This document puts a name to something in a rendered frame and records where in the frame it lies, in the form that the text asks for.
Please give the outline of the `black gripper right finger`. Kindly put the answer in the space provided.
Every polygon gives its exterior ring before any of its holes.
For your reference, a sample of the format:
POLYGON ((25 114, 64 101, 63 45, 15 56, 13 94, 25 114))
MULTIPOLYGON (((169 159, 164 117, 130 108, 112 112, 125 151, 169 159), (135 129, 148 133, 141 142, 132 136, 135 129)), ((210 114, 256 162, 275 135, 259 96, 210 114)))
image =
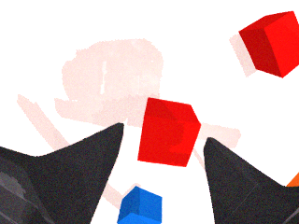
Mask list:
POLYGON ((299 212, 299 187, 287 187, 207 137, 203 146, 214 223, 285 224, 299 212))

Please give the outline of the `blue cube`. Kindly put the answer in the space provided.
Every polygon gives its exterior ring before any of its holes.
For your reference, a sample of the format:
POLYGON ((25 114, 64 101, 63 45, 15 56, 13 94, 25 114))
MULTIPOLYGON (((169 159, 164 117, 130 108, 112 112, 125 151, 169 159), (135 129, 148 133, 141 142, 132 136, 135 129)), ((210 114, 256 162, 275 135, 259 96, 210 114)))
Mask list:
POLYGON ((161 224, 162 205, 161 195, 133 187, 121 201, 117 224, 161 224))

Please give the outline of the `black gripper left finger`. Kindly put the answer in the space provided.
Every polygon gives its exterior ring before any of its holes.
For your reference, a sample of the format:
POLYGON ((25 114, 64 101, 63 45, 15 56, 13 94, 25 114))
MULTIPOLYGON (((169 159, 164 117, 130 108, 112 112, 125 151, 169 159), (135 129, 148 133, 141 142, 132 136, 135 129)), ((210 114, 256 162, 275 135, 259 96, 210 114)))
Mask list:
POLYGON ((123 134, 124 123, 111 124, 37 157, 0 146, 0 186, 36 206, 48 224, 91 224, 123 134))

